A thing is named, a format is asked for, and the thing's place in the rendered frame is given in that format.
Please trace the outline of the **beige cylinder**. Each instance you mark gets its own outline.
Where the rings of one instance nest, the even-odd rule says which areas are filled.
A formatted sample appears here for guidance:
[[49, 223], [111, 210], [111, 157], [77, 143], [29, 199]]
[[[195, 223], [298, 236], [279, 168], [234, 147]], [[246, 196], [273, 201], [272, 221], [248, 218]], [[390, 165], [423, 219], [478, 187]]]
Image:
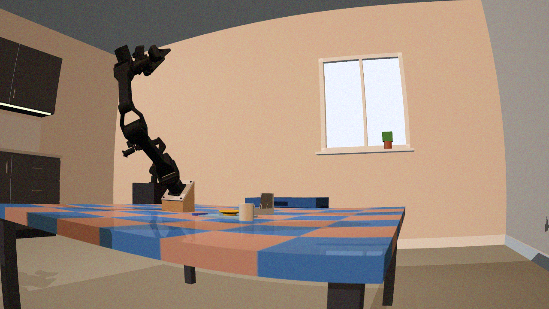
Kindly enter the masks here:
[[253, 203], [240, 203], [239, 204], [239, 221], [253, 221]]

